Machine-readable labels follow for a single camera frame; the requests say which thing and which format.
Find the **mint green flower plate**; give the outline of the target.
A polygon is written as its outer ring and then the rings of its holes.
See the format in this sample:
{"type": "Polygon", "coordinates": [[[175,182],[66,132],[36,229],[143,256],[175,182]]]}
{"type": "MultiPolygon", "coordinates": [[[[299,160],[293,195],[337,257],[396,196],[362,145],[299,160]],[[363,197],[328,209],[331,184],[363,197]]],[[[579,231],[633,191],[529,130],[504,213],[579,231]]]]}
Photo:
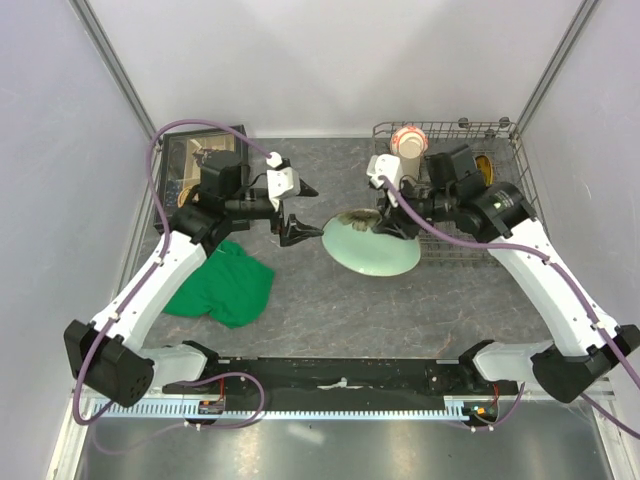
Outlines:
{"type": "Polygon", "coordinates": [[[421,259],[417,238],[404,240],[375,233],[381,214],[373,209],[354,209],[331,217],[323,227],[322,245],[343,267],[372,277],[402,275],[421,259]]]}

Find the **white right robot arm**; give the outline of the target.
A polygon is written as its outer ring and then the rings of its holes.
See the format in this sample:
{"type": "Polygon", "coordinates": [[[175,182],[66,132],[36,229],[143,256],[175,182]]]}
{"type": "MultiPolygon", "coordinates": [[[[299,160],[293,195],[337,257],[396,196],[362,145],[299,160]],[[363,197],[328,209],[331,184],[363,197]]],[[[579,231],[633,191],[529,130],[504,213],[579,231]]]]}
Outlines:
{"type": "Polygon", "coordinates": [[[597,306],[519,188],[487,184],[466,144],[430,155],[426,164],[430,185],[419,189],[406,181],[399,157],[371,157],[370,184],[385,195],[375,232],[409,240],[425,230],[453,245],[488,251],[551,334],[547,342],[476,344],[460,358],[460,386],[477,394],[497,381],[534,382],[555,400],[570,403],[616,366],[637,380],[627,358],[639,347],[638,327],[619,324],[597,306]]]}

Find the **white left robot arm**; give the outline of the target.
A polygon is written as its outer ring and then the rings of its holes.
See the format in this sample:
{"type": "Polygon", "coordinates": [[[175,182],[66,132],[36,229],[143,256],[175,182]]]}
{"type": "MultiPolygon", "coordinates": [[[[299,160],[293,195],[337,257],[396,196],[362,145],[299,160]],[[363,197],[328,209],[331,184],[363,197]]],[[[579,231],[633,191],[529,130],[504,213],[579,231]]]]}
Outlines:
{"type": "Polygon", "coordinates": [[[267,220],[281,246],[319,237],[322,230],[286,215],[291,197],[317,191],[289,165],[270,169],[264,188],[241,182],[239,167],[204,167],[200,181],[171,217],[155,252],[107,307],[87,323],[72,321],[63,338],[72,374],[109,401],[131,407],[148,390],[185,381],[198,393],[219,382],[212,353],[194,341],[145,349],[144,339],[171,297],[239,222],[267,220]]]}

